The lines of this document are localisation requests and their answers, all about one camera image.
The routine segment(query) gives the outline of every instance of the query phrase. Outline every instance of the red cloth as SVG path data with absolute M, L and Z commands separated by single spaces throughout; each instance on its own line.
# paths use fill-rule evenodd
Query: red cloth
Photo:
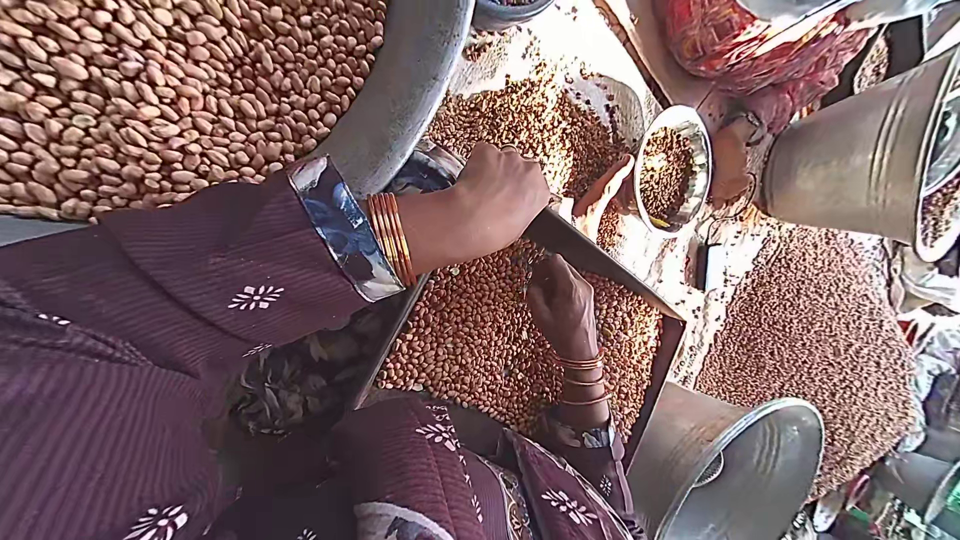
M 776 33 L 736 0 L 659 0 L 658 8 L 680 65 L 744 98 L 771 133 L 837 86 L 840 72 L 870 35 L 847 31 L 847 19 L 838 13 L 799 39 L 757 54 Z

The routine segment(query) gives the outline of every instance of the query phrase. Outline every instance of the large metal bowl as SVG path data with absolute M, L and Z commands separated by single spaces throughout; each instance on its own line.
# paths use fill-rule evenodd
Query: large metal bowl
M 643 205 L 643 194 L 640 192 L 640 183 L 643 180 L 643 159 L 647 143 L 650 140 L 650 135 L 660 128 L 676 130 L 690 143 L 690 148 L 693 150 L 693 171 L 686 184 L 684 203 L 680 206 L 680 210 L 665 223 L 650 218 L 650 214 L 647 213 L 647 209 Z M 684 105 L 671 107 L 654 118 L 653 123 L 647 128 L 643 140 L 640 142 L 640 150 L 636 154 L 636 167 L 634 167 L 633 195 L 636 207 L 630 204 L 628 208 L 639 215 L 640 220 L 650 231 L 666 236 L 676 236 L 700 212 L 700 208 L 704 205 L 710 191 L 712 176 L 713 152 L 710 149 L 710 137 L 703 119 L 695 109 L 690 107 Z
M 393 0 L 384 45 L 363 91 L 314 151 L 329 154 L 353 194 L 383 189 L 444 99 L 475 0 Z

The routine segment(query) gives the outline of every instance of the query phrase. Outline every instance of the white flower print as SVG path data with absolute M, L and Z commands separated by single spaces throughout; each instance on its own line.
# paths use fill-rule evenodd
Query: white flower print
M 417 428 L 416 432 L 426 437 L 426 440 L 435 443 L 444 443 L 444 446 L 451 452 L 457 451 L 457 439 L 453 437 L 453 426 L 444 426 L 442 424 L 430 424 L 422 428 Z
M 58 325 L 65 327 L 70 324 L 70 321 L 62 319 L 57 315 L 47 315 L 46 313 L 40 313 L 36 316 L 37 319 L 43 319 L 44 321 L 50 321 L 51 323 L 57 323 Z
M 235 307 L 240 309 L 257 309 L 258 307 L 266 309 L 270 307 L 270 302 L 276 302 L 280 299 L 280 293 L 283 290 L 283 287 L 272 285 L 260 285 L 259 287 L 247 285 L 243 288 L 243 292 L 238 292 L 233 296 L 227 309 L 234 309 Z
M 317 540 L 317 533 L 313 529 L 305 528 L 297 537 L 297 540 Z
M 433 417 L 437 422 L 449 422 L 450 415 L 446 410 L 446 405 L 427 405 L 428 409 L 433 412 Z
M 570 520 L 577 525 L 592 525 L 593 520 L 597 519 L 596 514 L 587 512 L 586 506 L 577 503 L 574 499 L 570 499 L 563 491 L 548 489 L 547 492 L 540 495 L 540 497 L 550 501 L 551 506 L 569 516 Z
M 136 520 L 136 525 L 123 540 L 170 540 L 186 525 L 188 517 L 182 505 L 167 506 L 162 510 L 151 508 L 147 515 Z
M 610 482 L 610 479 L 606 475 L 600 478 L 600 492 L 604 494 L 605 497 L 609 497 L 611 491 L 613 490 L 613 484 Z
M 261 352 L 263 352 L 263 351 L 266 351 L 267 349 L 270 349 L 271 347 L 273 347 L 273 345 L 271 345 L 271 344 L 269 344 L 269 343 L 261 343 L 261 344 L 257 345 L 256 347 L 253 347 L 253 348 L 250 349 L 249 351 L 246 351 L 245 353 L 243 353 L 243 357 L 246 358 L 247 356 L 256 355 L 257 353 L 261 353 Z
M 477 499 L 477 496 L 474 494 L 473 499 L 470 500 L 473 503 L 473 510 L 477 513 L 477 521 L 483 523 L 483 513 L 480 512 L 480 501 Z

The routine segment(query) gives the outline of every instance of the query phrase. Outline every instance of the wrist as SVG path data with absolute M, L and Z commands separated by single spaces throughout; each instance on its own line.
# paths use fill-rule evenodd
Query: wrist
M 593 360 L 600 355 L 600 347 L 590 338 L 576 339 L 564 344 L 552 344 L 554 353 L 561 358 L 582 362 Z
M 603 379 L 603 368 L 596 369 L 565 369 L 564 368 L 564 379 L 573 380 L 575 382 L 594 382 Z
M 457 215 L 449 209 L 452 198 L 448 191 L 396 197 L 410 261 L 417 275 L 462 261 L 458 258 L 457 242 L 451 241 L 458 224 L 445 219 L 447 215 Z

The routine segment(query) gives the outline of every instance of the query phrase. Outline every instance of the pile of peanuts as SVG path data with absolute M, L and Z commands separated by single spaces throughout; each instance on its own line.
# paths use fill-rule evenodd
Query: pile of peanuts
M 540 162 L 551 192 L 567 197 L 586 193 L 628 151 L 593 110 L 566 95 L 544 64 L 533 78 L 508 81 L 500 90 L 447 96 L 427 134 L 463 158 L 481 141 L 513 146 Z
M 923 243 L 932 246 L 949 233 L 960 217 L 960 177 L 940 186 L 921 202 L 920 236 Z
M 529 433 L 538 414 L 558 401 L 563 385 L 524 298 L 541 254 L 520 239 L 438 270 L 377 374 L 377 386 L 427 390 Z M 613 419 L 629 434 L 650 382 L 661 315 L 619 283 L 593 274 L 584 278 L 594 289 Z
M 697 378 L 735 405 L 816 405 L 826 447 L 813 497 L 889 452 L 913 420 L 913 356 L 872 266 L 840 231 L 796 227 L 768 243 Z
M 3 0 L 0 213 L 95 218 L 261 182 L 363 88 L 384 0 Z

